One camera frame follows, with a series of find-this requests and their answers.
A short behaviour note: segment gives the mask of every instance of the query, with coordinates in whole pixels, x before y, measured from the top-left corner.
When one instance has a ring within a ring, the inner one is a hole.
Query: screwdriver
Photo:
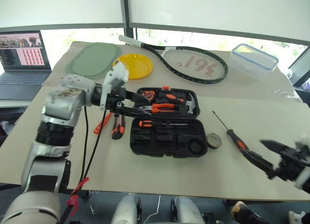
[[[139,121],[139,127],[153,127],[153,126],[165,126],[165,125],[188,126],[188,124],[185,123],[164,123],[163,121],[151,121],[151,120]]]
[[[162,99],[162,98],[168,99],[168,101],[170,101],[171,103],[174,103],[174,104],[183,104],[183,105],[186,104],[186,100],[185,99],[179,98],[179,97],[177,97],[177,96],[175,96],[173,94],[159,92],[158,93],[158,97],[160,99]]]
[[[232,129],[228,129],[228,127],[223,123],[223,121],[218,117],[218,115],[212,111],[212,113],[214,113],[214,115],[218,118],[218,120],[226,127],[227,129],[227,134],[232,138],[233,143],[239,148],[239,149],[245,149],[248,150],[247,145],[241,140],[241,138],[239,138]]]

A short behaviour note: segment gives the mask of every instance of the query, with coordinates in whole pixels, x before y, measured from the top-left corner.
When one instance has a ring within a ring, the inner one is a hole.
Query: plastic food container
[[[274,71],[279,60],[247,44],[235,47],[229,56],[228,66],[257,80]]]

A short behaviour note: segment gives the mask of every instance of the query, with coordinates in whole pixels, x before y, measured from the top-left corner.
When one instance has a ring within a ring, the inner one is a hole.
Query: black tool case
[[[208,151],[206,135],[203,124],[196,119],[200,114],[196,94],[191,90],[164,88],[140,88],[137,93],[143,94],[145,91],[152,91],[154,99],[152,104],[169,103],[167,99],[159,99],[159,93],[173,94],[181,99],[195,101],[195,108],[192,114],[188,112],[187,105],[176,104],[176,113],[158,112],[151,115],[144,114],[135,118],[131,124],[130,147],[137,155],[149,155],[163,157],[164,155],[174,158],[201,157]],[[140,121],[152,120],[162,121],[167,125],[162,127],[143,127],[139,126]],[[187,126],[174,126],[170,123],[188,124]]]

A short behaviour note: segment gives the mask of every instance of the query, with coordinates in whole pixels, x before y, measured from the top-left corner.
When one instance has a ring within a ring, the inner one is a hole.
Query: orange screwdriver handle
[[[183,104],[183,105],[186,104],[185,99],[179,98],[179,97],[172,95],[172,94],[169,94],[169,93],[159,92],[158,97],[160,99],[166,98],[168,101],[170,101],[171,103],[174,103],[174,104]]]
[[[163,126],[164,123],[162,121],[151,121],[151,120],[143,120],[139,121],[139,127],[153,127],[153,126]]]
[[[234,132],[232,129],[229,129],[227,132],[226,132],[233,140],[233,143],[239,147],[240,149],[244,149],[244,150],[248,150],[248,147],[247,145],[241,140],[241,138],[239,138]]]

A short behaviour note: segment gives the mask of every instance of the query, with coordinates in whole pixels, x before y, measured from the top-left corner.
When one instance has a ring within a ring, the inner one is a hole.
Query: green placemat
[[[112,68],[121,49],[114,44],[93,43],[84,48],[65,69],[67,74],[78,74],[96,80],[103,78]]]

